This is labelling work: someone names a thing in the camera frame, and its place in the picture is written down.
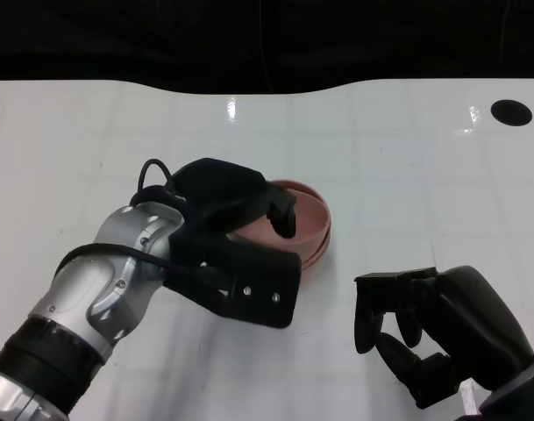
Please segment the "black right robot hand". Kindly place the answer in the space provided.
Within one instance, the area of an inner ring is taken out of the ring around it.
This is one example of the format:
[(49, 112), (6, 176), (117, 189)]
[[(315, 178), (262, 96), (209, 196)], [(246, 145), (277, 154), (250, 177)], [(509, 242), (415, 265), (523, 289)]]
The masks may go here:
[(371, 273), (355, 285), (357, 353), (377, 350), (420, 409), (467, 379), (495, 391), (534, 363), (516, 317), (471, 266)]

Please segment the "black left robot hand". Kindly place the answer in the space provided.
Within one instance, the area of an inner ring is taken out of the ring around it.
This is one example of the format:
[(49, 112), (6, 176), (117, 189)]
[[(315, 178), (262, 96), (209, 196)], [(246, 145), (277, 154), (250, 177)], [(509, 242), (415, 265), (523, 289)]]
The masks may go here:
[(259, 171), (202, 158), (176, 171), (172, 182), (174, 192), (199, 213), (211, 232), (235, 232), (265, 217), (280, 237), (295, 237), (295, 196)]

